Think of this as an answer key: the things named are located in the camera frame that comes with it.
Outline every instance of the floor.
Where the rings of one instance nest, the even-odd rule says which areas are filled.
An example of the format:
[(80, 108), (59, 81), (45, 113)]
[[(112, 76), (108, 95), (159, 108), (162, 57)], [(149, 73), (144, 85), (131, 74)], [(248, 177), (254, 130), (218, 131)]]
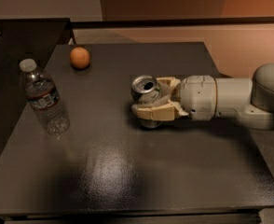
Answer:
[[(206, 43), (206, 46), (208, 47), (209, 52), (211, 53), (212, 57), (214, 58), (214, 61), (216, 65), (218, 66), (219, 70), (222, 71), (224, 74), (227, 74), (232, 77), (250, 77), (253, 73), (253, 70), (255, 67), (260, 63), (266, 63), (271, 61), (271, 57), (274, 55), (274, 25), (272, 27), (268, 25), (262, 25), (257, 27), (247, 26), (243, 29), (234, 28), (233, 26), (230, 26), (227, 28), (227, 32), (225, 32), (226, 37), (231, 36), (232, 40), (229, 40), (228, 38), (226, 40), (223, 40), (222, 49), (225, 49), (227, 45), (225, 42), (230, 43), (230, 45), (234, 48), (234, 52), (230, 52), (231, 57), (227, 57), (225, 55), (221, 55), (218, 52), (219, 44), (217, 44), (216, 41), (218, 39), (213, 39), (211, 37), (211, 34), (217, 36), (219, 35), (220, 28), (213, 29), (211, 31), (211, 34), (209, 34), (209, 30), (212, 28), (198, 28), (197, 30), (193, 28), (193, 36), (190, 36), (190, 33), (184, 32), (183, 35), (178, 35), (177, 31), (181, 31), (182, 29), (171, 29), (171, 31), (167, 31), (167, 34), (165, 35), (165, 29), (161, 30), (161, 33), (157, 34), (157, 31), (153, 31), (150, 29), (144, 29), (144, 30), (132, 30), (132, 29), (121, 29), (121, 30), (104, 30), (104, 29), (87, 29), (87, 30), (74, 30), (75, 33), (75, 39), (76, 43), (78, 45), (80, 44), (93, 44), (93, 43), (136, 43), (136, 42), (173, 42), (173, 41), (204, 41)], [(265, 41), (269, 40), (268, 44), (258, 44), (256, 43), (258, 52), (255, 50), (251, 50), (252, 44), (249, 43), (248, 47), (246, 47), (247, 43), (242, 41), (242, 38), (240, 38), (240, 34), (238, 34), (238, 31), (242, 31), (242, 33), (247, 34), (254, 34), (254, 39), (259, 39), (260, 37)], [(265, 35), (267, 33), (270, 33), (269, 38), (266, 38)], [(238, 42), (241, 43), (240, 48), (236, 48), (236, 44)], [(249, 49), (250, 54), (244, 53), (244, 49)], [(263, 54), (265, 50), (269, 50), (269, 55)], [(253, 62), (253, 65), (249, 68), (246, 66), (241, 66), (241, 63), (243, 63), (243, 59), (241, 58), (243, 56), (248, 58), (248, 55), (250, 55), (252, 58), (250, 58), (250, 62)], [(231, 64), (235, 64), (236, 61), (232, 61), (234, 57), (237, 57), (237, 62), (239, 64), (237, 67), (242, 68), (242, 70), (235, 69), (232, 67)], [(274, 131), (265, 132), (265, 131), (256, 131), (251, 130), (253, 139), (256, 141), (256, 144), (259, 146), (261, 153), (264, 156), (264, 159), (267, 162), (267, 166), (271, 173), (274, 176)], [(263, 224), (274, 224), (274, 209), (264, 209), (260, 212), (260, 217), (262, 218)]]

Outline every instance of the white wall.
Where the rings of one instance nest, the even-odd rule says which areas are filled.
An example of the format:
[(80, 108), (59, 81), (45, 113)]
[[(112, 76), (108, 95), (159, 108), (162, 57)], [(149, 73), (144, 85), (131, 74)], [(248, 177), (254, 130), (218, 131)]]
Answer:
[(53, 17), (103, 20), (100, 0), (0, 0), (0, 19)]

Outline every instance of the clear plastic bottle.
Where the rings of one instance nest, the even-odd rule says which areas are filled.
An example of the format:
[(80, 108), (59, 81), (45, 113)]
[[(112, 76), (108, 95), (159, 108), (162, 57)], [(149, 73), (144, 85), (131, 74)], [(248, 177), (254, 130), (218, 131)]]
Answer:
[(33, 59), (21, 61), (20, 69), (21, 86), (44, 129), (51, 135), (66, 132), (70, 121), (52, 77)]

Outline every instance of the can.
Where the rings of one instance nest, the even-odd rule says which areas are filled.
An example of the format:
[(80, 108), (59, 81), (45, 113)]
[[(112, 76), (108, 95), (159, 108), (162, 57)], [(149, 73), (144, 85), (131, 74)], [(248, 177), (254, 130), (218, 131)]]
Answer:
[(132, 81), (131, 96), (135, 104), (151, 104), (160, 98), (161, 87), (156, 78), (141, 75)]

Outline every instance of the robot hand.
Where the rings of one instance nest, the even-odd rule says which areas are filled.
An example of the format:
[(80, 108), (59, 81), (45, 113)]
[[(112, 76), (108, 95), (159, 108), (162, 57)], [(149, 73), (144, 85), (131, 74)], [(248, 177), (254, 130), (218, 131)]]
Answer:
[(140, 76), (132, 82), (133, 113), (147, 128), (163, 121), (233, 119), (253, 129), (274, 130), (274, 64), (249, 78)]

